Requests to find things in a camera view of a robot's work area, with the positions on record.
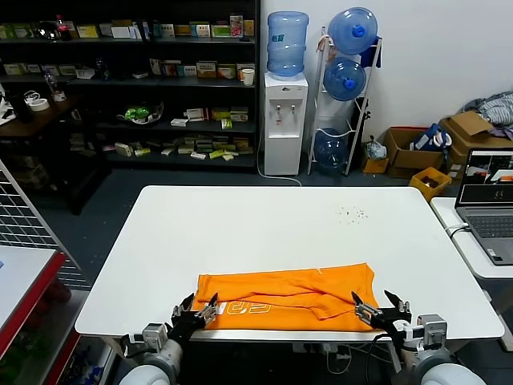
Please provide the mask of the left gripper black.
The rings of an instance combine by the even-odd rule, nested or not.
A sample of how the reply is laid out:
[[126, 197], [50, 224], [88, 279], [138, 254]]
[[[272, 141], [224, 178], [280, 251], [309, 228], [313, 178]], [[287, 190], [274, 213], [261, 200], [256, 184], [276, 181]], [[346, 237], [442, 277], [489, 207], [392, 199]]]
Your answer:
[[196, 330], [203, 330], [205, 322], [212, 322], [216, 317], [218, 293], [215, 293], [201, 312], [190, 311], [194, 301], [194, 294], [187, 296], [172, 311], [172, 328], [168, 338], [177, 343], [188, 343]]

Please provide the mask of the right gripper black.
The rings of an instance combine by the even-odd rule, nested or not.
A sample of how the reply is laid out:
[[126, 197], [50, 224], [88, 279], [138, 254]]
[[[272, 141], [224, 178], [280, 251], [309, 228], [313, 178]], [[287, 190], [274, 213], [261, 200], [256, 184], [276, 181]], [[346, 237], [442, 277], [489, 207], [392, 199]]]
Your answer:
[[396, 321], [411, 322], [410, 303], [403, 301], [399, 296], [384, 290], [385, 295], [396, 309], [378, 309], [365, 303], [357, 293], [351, 292], [355, 305], [355, 314], [362, 321], [371, 321], [374, 329], [384, 330], [386, 333], [396, 333]]

